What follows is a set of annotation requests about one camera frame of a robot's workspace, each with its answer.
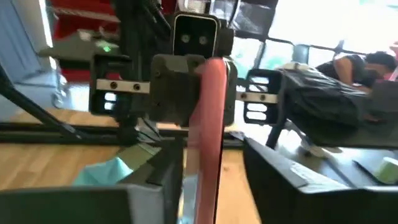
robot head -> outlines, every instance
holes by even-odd
[[[173,54],[214,56],[219,29],[220,21],[215,16],[187,12],[175,15]]]

sunlight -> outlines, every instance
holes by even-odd
[[[47,5],[45,3],[45,0],[39,0],[39,5],[40,5],[40,12],[42,15],[42,21],[43,21],[43,27],[44,27],[45,43],[49,47],[52,47],[53,46],[52,45],[52,36],[51,36],[49,18],[47,17],[47,10],[46,10]],[[50,59],[51,68],[56,70],[57,62],[52,57],[49,57],[49,59]]]

green light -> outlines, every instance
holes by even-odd
[[[110,47],[104,47],[104,51],[105,51],[105,52],[110,52],[110,51],[111,51],[111,48],[110,48]]]

green object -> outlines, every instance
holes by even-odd
[[[398,182],[398,161],[390,157],[384,157],[374,176],[385,184],[396,184]]]
[[[114,185],[133,172],[119,157],[86,166],[72,185]]]
[[[105,52],[110,52],[110,51],[111,51],[111,48],[110,48],[110,47],[104,47],[104,51],[105,51]]]

